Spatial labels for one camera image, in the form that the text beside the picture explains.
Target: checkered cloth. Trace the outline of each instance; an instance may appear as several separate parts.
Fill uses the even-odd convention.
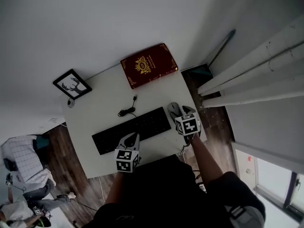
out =
[[[43,183],[48,180],[50,171],[43,169],[33,148],[34,135],[8,139],[2,146],[4,158],[15,161],[24,183]]]

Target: wooden floor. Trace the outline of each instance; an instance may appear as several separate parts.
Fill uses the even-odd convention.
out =
[[[229,121],[222,107],[204,109],[201,107],[202,97],[197,94],[197,88],[209,80],[208,76],[185,71],[182,73],[207,135],[206,147],[211,152],[224,172],[236,172],[235,162],[231,148],[231,133]],[[52,195],[69,193],[76,194],[76,200],[85,205],[98,209],[104,204],[98,178],[87,179],[73,148],[67,128],[58,126],[45,134],[50,140],[50,146],[39,153],[39,157],[52,172],[57,186]],[[186,163],[198,170],[197,162],[191,147],[185,150]],[[100,177],[106,199],[115,174]],[[74,201],[63,206],[62,211],[73,223],[80,226],[93,219],[95,211],[81,206]]]

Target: red book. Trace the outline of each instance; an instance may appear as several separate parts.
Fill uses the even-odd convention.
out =
[[[178,70],[164,43],[127,57],[120,63],[132,89]]]

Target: wall outlet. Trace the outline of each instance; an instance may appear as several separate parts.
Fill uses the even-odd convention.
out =
[[[56,121],[58,120],[58,118],[51,118],[51,119],[49,119],[49,122],[53,122],[53,123],[57,123]]]

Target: deer silhouette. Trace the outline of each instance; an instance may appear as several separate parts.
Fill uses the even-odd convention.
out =
[[[77,86],[80,84],[79,80],[76,79],[76,78],[71,78],[71,79],[77,83],[77,85],[73,85],[73,86],[75,86],[74,88],[71,88],[71,87],[68,88],[67,86],[64,85],[64,83],[62,83],[61,87],[64,88],[65,90],[67,90],[67,91],[68,90],[75,91],[76,93],[81,94],[81,92],[83,92],[84,90],[80,90],[80,89],[77,88]]]

